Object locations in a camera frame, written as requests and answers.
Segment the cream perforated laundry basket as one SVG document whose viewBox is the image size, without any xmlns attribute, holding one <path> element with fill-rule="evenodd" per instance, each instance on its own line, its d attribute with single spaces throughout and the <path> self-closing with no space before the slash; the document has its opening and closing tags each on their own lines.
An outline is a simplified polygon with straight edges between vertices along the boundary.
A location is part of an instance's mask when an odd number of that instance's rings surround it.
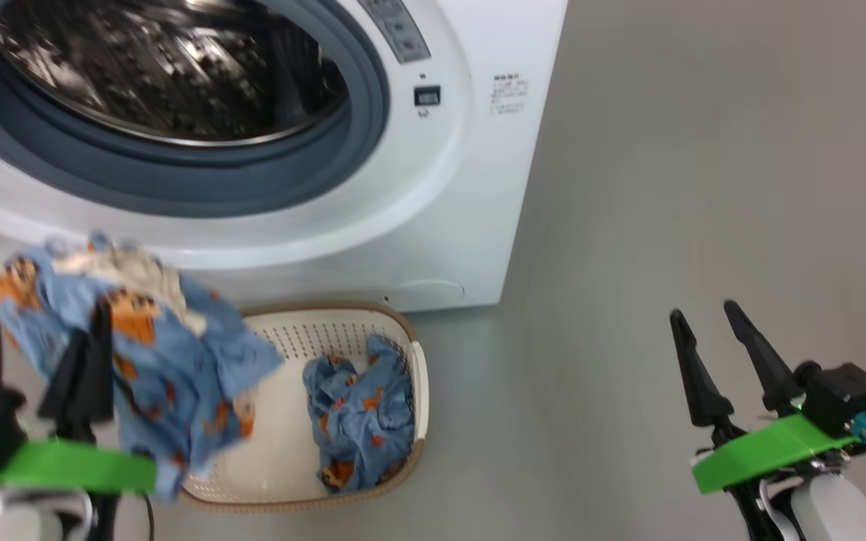
<svg viewBox="0 0 866 541">
<path fill-rule="evenodd" d="M 430 401 L 425 353 L 411 322 L 388 306 L 365 302 L 280 304 L 248 309 L 244 322 L 271 343 L 284 364 L 236 399 L 255 420 L 250 438 L 228 446 L 200 475 L 186 477 L 180 499 L 213 512 L 288 513 L 348 506 L 380 497 L 403 484 L 419 465 L 428 434 Z M 326 354 L 364 370 L 367 340 L 381 337 L 396 349 L 411 377 L 409 408 L 415 435 L 406 457 L 374 488 L 330 495 L 320 482 L 319 449 L 306 411 L 301 374 Z"/>
</svg>

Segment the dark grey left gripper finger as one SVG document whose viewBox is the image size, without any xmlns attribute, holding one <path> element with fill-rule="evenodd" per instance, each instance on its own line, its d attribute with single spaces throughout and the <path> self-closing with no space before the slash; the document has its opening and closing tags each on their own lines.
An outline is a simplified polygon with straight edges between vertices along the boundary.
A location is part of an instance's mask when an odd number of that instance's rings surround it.
<svg viewBox="0 0 866 541">
<path fill-rule="evenodd" d="M 111 308 L 106 299 L 97 302 L 92 317 L 92 382 L 92 421 L 110 422 L 114 416 L 113 332 Z"/>
<path fill-rule="evenodd" d="M 87 352 L 89 335 L 83 330 L 73 331 L 38 405 L 38 418 L 53 423 L 51 435 L 54 437 L 94 444 L 92 425 L 77 403 L 77 388 Z"/>
</svg>

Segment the white front-load washing machine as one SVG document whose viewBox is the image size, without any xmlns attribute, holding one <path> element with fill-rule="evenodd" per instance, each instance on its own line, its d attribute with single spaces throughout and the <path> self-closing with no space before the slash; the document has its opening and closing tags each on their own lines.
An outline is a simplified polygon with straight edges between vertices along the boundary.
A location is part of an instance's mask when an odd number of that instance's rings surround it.
<svg viewBox="0 0 866 541">
<path fill-rule="evenodd" d="M 240 306 L 497 304 L 567 7 L 0 0 L 0 263 L 98 232 Z"/>
</svg>

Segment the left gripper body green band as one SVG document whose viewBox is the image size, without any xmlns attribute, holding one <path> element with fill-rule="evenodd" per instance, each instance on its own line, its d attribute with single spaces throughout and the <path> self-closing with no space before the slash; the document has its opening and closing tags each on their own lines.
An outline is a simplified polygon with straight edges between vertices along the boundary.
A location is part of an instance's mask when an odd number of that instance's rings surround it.
<svg viewBox="0 0 866 541">
<path fill-rule="evenodd" d="M 0 541 L 114 541 L 120 497 L 155 493 L 153 460 L 33 440 L 0 470 Z"/>
</svg>

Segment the blue garment with orange print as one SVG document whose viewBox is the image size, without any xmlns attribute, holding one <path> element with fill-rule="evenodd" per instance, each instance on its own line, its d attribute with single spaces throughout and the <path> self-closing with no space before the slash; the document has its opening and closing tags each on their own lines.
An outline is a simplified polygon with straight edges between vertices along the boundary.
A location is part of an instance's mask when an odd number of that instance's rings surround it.
<svg viewBox="0 0 866 541">
<path fill-rule="evenodd" d="M 101 302 L 120 448 L 150 455 L 155 496 L 174 500 L 190 473 L 249 437 L 253 415 L 234 401 L 284 360 L 216 290 L 98 232 L 82 246 L 22 249 L 0 268 L 0 322 L 47 382 Z"/>
<path fill-rule="evenodd" d="M 319 449 L 317 476 L 332 495 L 374 489 L 405 464 L 415 437 L 411 377 L 391 342 L 368 337 L 367 367 L 327 354 L 306 363 L 312 438 Z"/>
</svg>

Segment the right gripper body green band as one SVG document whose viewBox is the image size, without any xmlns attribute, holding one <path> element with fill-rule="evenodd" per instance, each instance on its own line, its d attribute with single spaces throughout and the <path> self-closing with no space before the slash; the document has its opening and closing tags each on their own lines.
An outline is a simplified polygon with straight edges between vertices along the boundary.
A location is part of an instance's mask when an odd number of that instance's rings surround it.
<svg viewBox="0 0 866 541">
<path fill-rule="evenodd" d="M 714 428 L 712 441 L 712 448 L 695 456 L 692 475 L 702 494 L 732 497 L 748 541 L 797 539 L 791 520 L 776 517 L 768 486 L 839 470 L 858 442 L 852 436 L 831 437 L 803 415 L 780 418 L 749 433 L 727 422 Z"/>
</svg>

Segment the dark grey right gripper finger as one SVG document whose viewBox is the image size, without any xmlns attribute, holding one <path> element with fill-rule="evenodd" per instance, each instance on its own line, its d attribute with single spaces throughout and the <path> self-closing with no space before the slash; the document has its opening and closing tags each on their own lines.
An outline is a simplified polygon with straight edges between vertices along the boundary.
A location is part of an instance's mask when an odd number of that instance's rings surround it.
<svg viewBox="0 0 866 541">
<path fill-rule="evenodd" d="M 734 405 L 722 396 L 697 350 L 697 339 L 680 310 L 669 314 L 684 397 L 693 427 L 727 427 Z"/>
<path fill-rule="evenodd" d="M 794 401 L 803 397 L 804 391 L 796 384 L 792 370 L 753 325 L 738 302 L 725 301 L 723 309 L 735 339 L 747 349 L 763 390 L 762 403 L 766 410 L 776 414 L 796 412 L 798 408 Z"/>
</svg>

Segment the printed text warning label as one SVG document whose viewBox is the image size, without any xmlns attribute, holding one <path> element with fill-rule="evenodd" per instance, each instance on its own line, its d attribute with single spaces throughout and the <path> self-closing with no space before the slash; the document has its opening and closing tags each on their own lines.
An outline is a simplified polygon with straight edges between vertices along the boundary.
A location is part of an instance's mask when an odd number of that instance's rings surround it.
<svg viewBox="0 0 866 541">
<path fill-rule="evenodd" d="M 502 73 L 492 79 L 490 114 L 516 114 L 525 110 L 531 83 L 519 73 Z"/>
</svg>

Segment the round white filter cover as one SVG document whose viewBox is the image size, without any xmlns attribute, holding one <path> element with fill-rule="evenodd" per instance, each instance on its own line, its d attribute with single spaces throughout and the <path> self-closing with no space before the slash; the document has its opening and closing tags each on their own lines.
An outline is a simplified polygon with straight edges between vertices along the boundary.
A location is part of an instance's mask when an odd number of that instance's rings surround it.
<svg viewBox="0 0 866 541">
<path fill-rule="evenodd" d="M 382 301 L 400 312 L 421 312 L 456 308 L 466 291 L 450 280 L 415 280 L 388 290 Z"/>
</svg>

